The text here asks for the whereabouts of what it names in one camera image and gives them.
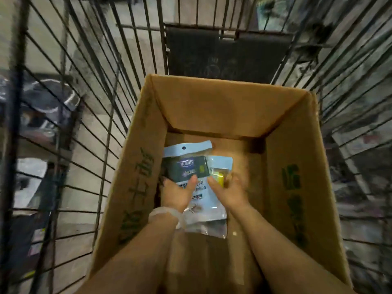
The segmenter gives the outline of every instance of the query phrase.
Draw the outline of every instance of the hand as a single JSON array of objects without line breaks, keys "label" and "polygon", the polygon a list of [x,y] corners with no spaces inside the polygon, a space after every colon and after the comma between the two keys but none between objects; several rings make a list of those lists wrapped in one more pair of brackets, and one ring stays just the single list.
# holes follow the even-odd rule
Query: hand
[{"label": "hand", "polygon": [[197,176],[193,175],[184,189],[175,182],[165,178],[161,189],[161,206],[171,207],[183,213],[192,199],[192,193],[196,188],[197,182]]},{"label": "hand", "polygon": [[243,189],[241,180],[235,173],[231,174],[231,179],[228,182],[227,188],[222,188],[221,185],[211,176],[207,179],[207,181],[216,197],[228,210],[233,212],[237,208],[249,204],[248,197]]}]

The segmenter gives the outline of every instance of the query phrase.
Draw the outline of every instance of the gray concrete floor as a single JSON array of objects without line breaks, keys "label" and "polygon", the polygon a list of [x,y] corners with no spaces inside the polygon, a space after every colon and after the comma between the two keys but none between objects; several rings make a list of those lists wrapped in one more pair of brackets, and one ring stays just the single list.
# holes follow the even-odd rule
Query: gray concrete floor
[{"label": "gray concrete floor", "polygon": [[[178,3],[177,0],[162,0],[162,9],[165,22],[177,22],[178,21]],[[236,11],[233,16],[233,25],[237,24],[237,19],[239,15],[239,9],[241,6],[241,0],[238,0],[235,4]],[[0,69],[8,69],[9,60],[9,41],[11,40],[12,29],[10,28],[12,20],[12,3],[13,0],[0,0]],[[61,13],[63,17],[64,5],[62,0],[53,0],[56,9]],[[50,28],[53,30],[56,38],[61,41],[63,34],[63,25],[60,17],[53,9],[52,4],[49,0],[32,0],[32,4],[36,7],[37,11],[42,14],[43,19],[49,24]],[[91,14],[91,8],[86,1],[80,4],[76,0],[72,0],[73,7],[80,19],[80,22],[86,27],[86,32],[89,32],[89,41],[96,50],[96,55],[102,65],[102,69],[105,70],[107,74],[107,81],[110,88],[114,85],[115,74],[111,70],[110,66],[117,70],[115,58],[111,54],[108,44],[105,42],[103,34],[99,30],[99,27],[95,27],[96,20],[94,15]],[[199,0],[199,15],[198,23],[201,25],[212,25],[214,16],[214,5],[215,0]],[[104,52],[107,55],[107,59],[104,52],[97,44],[95,37],[91,34],[91,27],[86,22],[86,16],[83,13],[83,8],[88,12],[91,22],[98,36],[101,37],[101,44]],[[150,25],[152,27],[158,27],[158,12],[156,0],[147,0],[148,12]],[[217,12],[216,12],[216,25],[222,25],[223,12],[225,7],[225,0],[218,0]],[[230,0],[228,8],[228,17],[226,25],[228,26],[231,21],[231,15],[233,12],[234,0]],[[133,13],[135,16],[135,21],[137,25],[146,26],[146,18],[144,12],[143,3],[136,4],[133,8]],[[129,9],[126,3],[116,4],[116,9],[120,16],[120,20],[123,24],[131,24]],[[180,0],[181,9],[181,23],[195,24],[196,22],[196,0]],[[143,85],[144,74],[141,67],[141,60],[136,46],[135,34],[132,29],[124,29],[126,37],[126,45],[130,48],[130,53],[132,59],[135,63],[136,73],[133,72],[130,60],[128,58],[125,45],[121,39],[120,32],[115,25],[115,19],[112,11],[106,8],[105,16],[107,19],[108,26],[115,40],[116,46],[119,49],[125,68],[129,75],[132,86],[136,91],[136,95],[139,96],[139,89],[136,83],[136,77],[139,78],[141,85]],[[71,34],[74,36],[76,41],[79,41],[79,34],[77,32],[74,22],[71,20],[69,24],[69,29]],[[31,8],[30,19],[29,19],[29,33],[37,44],[42,48],[42,50],[48,55],[52,60],[56,68],[60,68],[60,55],[61,47],[52,37],[46,27],[43,25],[37,12]],[[146,73],[155,73],[152,50],[149,40],[148,32],[145,30],[137,30],[138,38],[140,40],[140,47],[142,52],[142,58],[144,61]],[[157,72],[159,74],[164,74],[164,60],[162,55],[161,39],[159,32],[152,32],[152,45],[156,59]],[[100,80],[97,80],[94,72],[92,72],[89,66],[85,63],[83,59],[83,54],[86,58],[89,58],[86,50],[81,47],[78,49],[77,44],[72,40],[71,37],[68,39],[67,51],[72,54],[72,59],[75,61],[76,66],[81,71],[81,74],[88,82],[83,84],[83,79],[81,74],[79,74],[75,68],[71,71],[71,74],[77,78],[79,84],[77,84],[76,89],[81,94],[86,94],[86,105],[83,110],[82,120],[93,132],[98,139],[106,144],[109,127],[110,109],[111,104],[107,97],[107,93],[101,86]],[[26,53],[26,66],[32,72],[47,72],[47,73],[57,73],[56,68],[48,61],[47,58],[40,52],[40,50],[32,43],[32,41],[27,42],[27,53]],[[67,70],[71,67],[71,62],[67,59]],[[117,88],[118,98],[116,104],[119,106],[121,117],[124,119],[126,126],[130,124],[132,119],[133,110],[135,104],[133,103],[130,94],[127,89],[128,85],[126,81],[120,77],[119,86]],[[121,126],[119,115],[115,114],[114,121],[118,125],[112,126],[111,139],[109,148],[116,155],[120,156],[121,146],[125,142],[125,130]],[[84,127],[80,126],[79,131],[76,134],[76,139],[85,145],[89,150],[95,153],[100,159],[105,157],[105,147]],[[81,145],[75,143],[75,148],[73,151],[72,160],[80,164],[81,166],[90,169],[94,174],[88,173],[84,169],[71,165],[69,168],[69,173],[67,175],[66,184],[83,188],[91,192],[99,193],[101,186],[101,179],[98,176],[105,175],[105,178],[112,181],[114,176],[114,170],[118,159],[113,153],[108,155],[108,166],[105,171],[103,171],[104,163],[94,157]],[[108,195],[110,190],[110,183],[105,182],[103,195]],[[105,209],[106,198],[103,198],[101,210]],[[77,191],[71,188],[65,188],[63,191],[63,196],[61,200],[62,209],[72,209],[72,210],[86,210],[86,211],[97,211],[98,208],[98,196],[82,191]],[[74,213],[74,212],[62,212],[58,218],[58,237],[67,236],[71,234],[83,233],[93,231],[95,228],[96,215],[87,213]],[[82,236],[71,237],[67,239],[62,239],[56,241],[56,259],[55,264],[61,264],[69,259],[78,257],[85,253],[92,251],[92,240],[93,234],[86,234]],[[77,259],[76,261],[70,262],[66,265],[58,267],[55,269],[54,276],[54,293],[64,289],[70,283],[78,280],[80,277],[84,276],[89,268],[91,261],[91,255]],[[50,260],[46,260],[47,266],[50,264]],[[48,275],[44,275],[43,283],[40,289],[40,293],[46,293]],[[72,287],[67,288],[62,293],[73,293],[80,287],[83,281],[74,284]],[[27,293],[31,280],[26,281],[20,288],[21,293]]]}]

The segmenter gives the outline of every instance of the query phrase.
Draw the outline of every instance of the open cardboard box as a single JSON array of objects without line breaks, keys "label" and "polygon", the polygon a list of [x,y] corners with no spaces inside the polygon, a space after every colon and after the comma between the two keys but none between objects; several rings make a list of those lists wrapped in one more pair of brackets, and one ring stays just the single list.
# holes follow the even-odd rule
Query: open cardboard box
[{"label": "open cardboard box", "polygon": [[[163,148],[205,140],[212,141],[213,155],[233,157],[250,202],[269,222],[350,284],[315,96],[297,88],[157,75],[145,79],[90,276],[146,224]],[[227,239],[176,232],[162,284],[167,292],[248,293],[261,284],[231,215]]]}]

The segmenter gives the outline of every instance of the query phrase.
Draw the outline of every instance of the tiled floor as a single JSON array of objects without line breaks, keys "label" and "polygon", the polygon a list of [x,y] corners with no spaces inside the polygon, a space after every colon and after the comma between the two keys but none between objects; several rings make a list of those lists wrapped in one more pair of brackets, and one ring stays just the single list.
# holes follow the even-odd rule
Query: tiled floor
[{"label": "tiled floor", "polygon": [[[57,73],[60,68],[61,46],[59,42],[62,41],[63,23],[64,20],[64,5],[62,0],[52,0],[61,18],[53,8],[49,0],[32,0],[34,7],[31,7],[29,19],[29,33],[36,43],[42,48],[41,50],[34,44],[32,40],[28,40],[26,53],[26,66],[32,72],[47,72]],[[165,22],[178,21],[178,0],[162,0],[162,9]],[[218,0],[216,12],[216,25],[222,25],[223,12],[226,0]],[[9,27],[12,20],[12,3],[13,0],[0,0],[0,69],[8,68],[9,59],[9,41],[11,39],[12,30]],[[109,90],[112,91],[115,83],[115,72],[117,71],[116,59],[112,55],[105,37],[97,24],[95,14],[92,11],[90,4],[87,1],[79,2],[72,0],[72,5],[76,11],[80,23],[85,27],[87,38],[96,54],[102,70],[104,71],[105,80],[108,83]],[[198,23],[205,25],[213,24],[215,0],[199,0]],[[230,0],[228,6],[228,16],[226,25],[231,21],[233,12],[234,0]],[[233,15],[233,25],[237,24],[241,0],[237,0],[235,5],[235,13]],[[159,27],[158,12],[156,0],[147,0],[147,7],[149,13],[149,21],[151,27]],[[86,19],[83,9],[87,12],[90,18],[90,23],[93,26],[95,33],[91,30],[91,25]],[[130,13],[126,3],[117,3],[116,9],[120,16],[120,21],[123,24],[131,24]],[[181,23],[195,24],[196,23],[196,0],[180,0],[180,19]],[[118,51],[129,75],[131,85],[135,89],[136,96],[139,96],[139,88],[136,78],[139,79],[141,86],[144,81],[144,73],[141,67],[141,59],[138,53],[135,34],[133,29],[124,29],[125,41],[122,41],[118,27],[116,26],[112,10],[109,6],[102,6],[105,13],[108,27],[113,35],[114,41]],[[132,6],[133,14],[137,25],[146,26],[146,18],[143,3]],[[54,39],[50,31],[43,24],[42,19],[48,24],[53,31],[57,40]],[[89,169],[88,172],[77,165],[70,165],[69,173],[67,175],[66,184],[74,187],[86,189],[94,193],[101,191],[101,179],[103,175],[107,182],[102,186],[103,195],[108,195],[110,183],[114,176],[114,169],[118,158],[121,154],[121,146],[125,141],[125,129],[120,122],[118,114],[115,113],[114,122],[111,129],[108,153],[108,167],[103,170],[105,159],[105,144],[107,142],[108,128],[110,121],[111,103],[107,96],[107,91],[104,89],[102,80],[96,71],[94,62],[90,59],[86,49],[80,43],[79,34],[75,26],[75,22],[71,19],[69,29],[72,36],[68,36],[67,51],[71,54],[67,58],[67,70],[71,68],[71,74],[78,82],[75,86],[76,90],[81,95],[85,96],[85,103],[82,115],[83,125],[80,126],[75,138],[97,157],[89,153],[83,146],[78,143],[75,144],[72,160],[79,165]],[[97,43],[95,34],[101,42],[101,46]],[[137,35],[140,41],[141,55],[145,66],[145,72],[155,73],[154,60],[152,50],[155,54],[157,73],[164,74],[164,60],[162,55],[162,45],[160,33],[152,31],[150,43],[148,31],[137,30]],[[130,58],[127,54],[129,47],[131,58],[135,64],[135,71],[131,67]],[[135,104],[130,96],[130,86],[127,84],[122,76],[119,78],[119,85],[117,87],[118,98],[116,104],[119,107],[120,114],[124,120],[125,126],[128,127],[132,118],[132,113]],[[98,208],[99,196],[83,191],[65,188],[61,200],[62,209],[72,210],[86,210],[95,212]],[[103,211],[106,204],[104,197],[101,203],[101,210]],[[58,237],[94,231],[96,222],[96,214],[92,213],[75,213],[75,212],[61,212],[58,218]],[[93,234],[86,234],[82,236],[71,237],[67,239],[58,240],[56,242],[56,260],[55,264],[61,264],[69,259],[78,257],[92,250]],[[68,284],[78,280],[86,274],[91,255],[82,257],[66,265],[56,268],[54,276],[54,292],[57,293]],[[46,293],[47,277],[44,275],[40,293]],[[25,282],[21,287],[22,293],[29,291],[31,280]],[[73,293],[82,281],[76,283],[70,288],[67,288],[63,293]]]}]

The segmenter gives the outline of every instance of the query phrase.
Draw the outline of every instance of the white bracelet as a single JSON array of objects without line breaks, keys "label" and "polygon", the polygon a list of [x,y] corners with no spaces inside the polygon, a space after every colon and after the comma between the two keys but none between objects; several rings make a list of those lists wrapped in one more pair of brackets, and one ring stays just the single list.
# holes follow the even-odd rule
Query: white bracelet
[{"label": "white bracelet", "polygon": [[150,212],[150,214],[148,216],[148,222],[151,222],[153,216],[155,216],[157,214],[165,214],[167,212],[169,212],[170,214],[172,214],[174,217],[176,217],[178,219],[178,225],[177,225],[176,229],[179,229],[181,227],[185,228],[186,223],[185,223],[185,220],[182,216],[182,213],[174,208],[165,207],[165,206],[161,206],[161,207],[157,207],[157,208],[153,209],[153,211]]}]

